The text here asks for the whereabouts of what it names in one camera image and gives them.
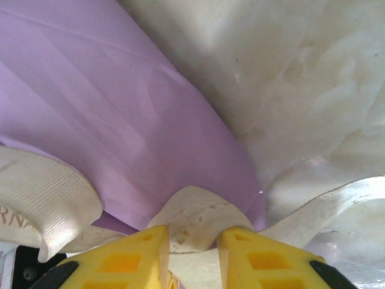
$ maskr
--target black rubber edge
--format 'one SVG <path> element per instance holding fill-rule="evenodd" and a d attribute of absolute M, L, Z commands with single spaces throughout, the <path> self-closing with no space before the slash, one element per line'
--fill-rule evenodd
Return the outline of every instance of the black rubber edge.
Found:
<path fill-rule="evenodd" d="M 309 263 L 331 289 L 358 289 L 336 268 L 315 260 Z"/>
<path fill-rule="evenodd" d="M 53 267 L 29 289 L 59 289 L 78 267 L 76 261 Z"/>

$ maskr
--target white strap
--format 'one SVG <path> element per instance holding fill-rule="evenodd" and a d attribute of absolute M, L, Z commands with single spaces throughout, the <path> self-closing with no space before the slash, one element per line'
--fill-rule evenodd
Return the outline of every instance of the white strap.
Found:
<path fill-rule="evenodd" d="M 39 247 L 40 262 L 64 246 L 67 252 L 79 252 L 121 236 L 90 227 L 103 208 L 82 174 L 5 146 L 0 146 L 0 204 L 1 240 Z"/>
<path fill-rule="evenodd" d="M 327 223 L 348 208 L 367 200 L 384 199 L 384 187 L 383 176 L 344 185 L 312 199 L 260 234 L 304 247 Z M 208 250 L 210 245 L 226 228 L 238 225 L 252 229 L 241 212 L 225 204 L 222 198 L 201 188 L 184 188 L 149 224 L 170 225 L 168 268 L 186 289 L 221 289 L 219 254 L 217 249 Z"/>
<path fill-rule="evenodd" d="M 375 199 L 385 199 L 385 176 L 361 179 L 324 193 L 260 234 L 303 248 L 338 215 Z"/>

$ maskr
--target black plastic part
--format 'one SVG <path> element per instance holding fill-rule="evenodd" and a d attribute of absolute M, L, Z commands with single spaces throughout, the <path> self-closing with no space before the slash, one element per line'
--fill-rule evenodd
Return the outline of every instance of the black plastic part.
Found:
<path fill-rule="evenodd" d="M 57 254 L 46 263 L 37 261 L 39 249 L 19 246 L 16 249 L 13 267 L 12 289 L 28 289 L 49 269 L 66 259 L 66 254 Z"/>
<path fill-rule="evenodd" d="M 315 260 L 309 263 L 331 289 L 358 289 L 336 268 Z"/>
<path fill-rule="evenodd" d="M 76 261 L 69 261 L 50 269 L 30 289 L 59 289 L 79 267 Z"/>

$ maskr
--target screw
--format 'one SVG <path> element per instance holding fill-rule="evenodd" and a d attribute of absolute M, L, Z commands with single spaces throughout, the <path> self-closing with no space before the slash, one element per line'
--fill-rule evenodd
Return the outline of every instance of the screw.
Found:
<path fill-rule="evenodd" d="M 36 278 L 36 269 L 34 267 L 27 267 L 23 271 L 23 277 L 27 281 L 33 281 Z"/>

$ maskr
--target crumpled plastic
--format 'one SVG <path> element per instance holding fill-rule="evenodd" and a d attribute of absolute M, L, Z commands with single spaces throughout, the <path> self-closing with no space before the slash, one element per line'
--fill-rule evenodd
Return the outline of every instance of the crumpled plastic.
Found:
<path fill-rule="evenodd" d="M 106 212 L 95 225 L 142 230 L 197 185 L 265 226 L 241 145 L 115 1 L 1 1 L 0 141 L 83 173 Z"/>
<path fill-rule="evenodd" d="M 384 1 L 120 2 L 247 148 L 269 224 L 385 174 Z M 384 205 L 344 213 L 311 244 L 360 288 L 385 287 Z"/>

